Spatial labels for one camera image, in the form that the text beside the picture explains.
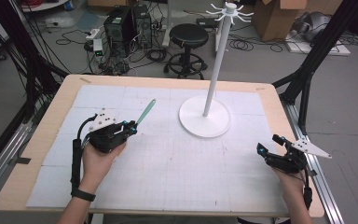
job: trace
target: power strip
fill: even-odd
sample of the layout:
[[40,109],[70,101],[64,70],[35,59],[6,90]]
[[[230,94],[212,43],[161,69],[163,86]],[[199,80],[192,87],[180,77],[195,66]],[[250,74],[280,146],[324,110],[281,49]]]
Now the power strip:
[[100,33],[100,29],[92,29],[90,31],[91,35],[86,36],[87,40],[93,40],[98,33]]

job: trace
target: white pole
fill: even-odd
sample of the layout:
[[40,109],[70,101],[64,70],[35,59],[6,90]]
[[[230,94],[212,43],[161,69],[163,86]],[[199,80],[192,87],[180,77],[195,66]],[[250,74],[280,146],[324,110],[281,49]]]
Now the white pole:
[[222,36],[220,37],[219,48],[217,51],[216,60],[214,61],[211,84],[209,86],[208,97],[206,99],[205,109],[202,114],[203,117],[208,117],[208,114],[209,114],[209,109],[211,107],[211,101],[212,101],[213,93],[214,93],[214,87],[216,86],[217,77],[219,76],[219,72],[220,72],[220,65],[222,64],[223,55],[226,50],[226,43],[227,43],[230,27],[231,27],[231,18],[229,16],[226,16],[224,19],[223,31],[222,31]]

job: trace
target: round white base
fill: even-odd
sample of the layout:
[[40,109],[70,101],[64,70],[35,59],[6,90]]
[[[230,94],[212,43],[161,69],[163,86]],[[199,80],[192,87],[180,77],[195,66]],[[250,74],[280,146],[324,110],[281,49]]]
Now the round white base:
[[197,96],[185,101],[179,111],[182,125],[199,137],[213,138],[225,133],[231,126],[231,116],[225,105],[212,100],[208,117],[203,116],[206,97]]

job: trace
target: white stand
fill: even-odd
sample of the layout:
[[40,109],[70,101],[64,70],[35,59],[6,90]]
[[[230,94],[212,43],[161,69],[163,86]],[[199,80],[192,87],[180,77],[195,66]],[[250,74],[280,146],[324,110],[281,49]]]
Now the white stand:
[[220,65],[223,61],[223,55],[226,49],[226,43],[229,33],[229,28],[233,22],[233,17],[238,17],[242,21],[245,21],[243,18],[239,17],[237,5],[232,3],[226,3],[226,8],[216,8],[221,9],[220,12],[210,14],[223,14],[222,17],[218,19],[221,21],[224,19],[222,35],[216,55],[216,61],[214,62],[213,74],[211,78],[211,84],[208,91],[208,96],[205,97],[193,97],[187,100],[182,104],[182,107],[179,111],[179,119],[182,122],[182,125],[191,133],[199,137],[217,137],[228,131],[231,126],[231,116],[228,109],[220,102],[213,100],[214,88],[216,86],[217,77],[219,76]]

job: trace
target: black pole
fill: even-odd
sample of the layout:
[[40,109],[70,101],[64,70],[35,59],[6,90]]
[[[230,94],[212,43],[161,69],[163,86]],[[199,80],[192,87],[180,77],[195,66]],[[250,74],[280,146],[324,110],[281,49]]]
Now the black pole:
[[287,89],[280,95],[281,100],[289,105],[293,105],[302,92],[298,125],[303,134],[307,133],[306,118],[312,77],[357,14],[358,0],[344,0],[298,70],[272,83],[275,88],[289,83]]

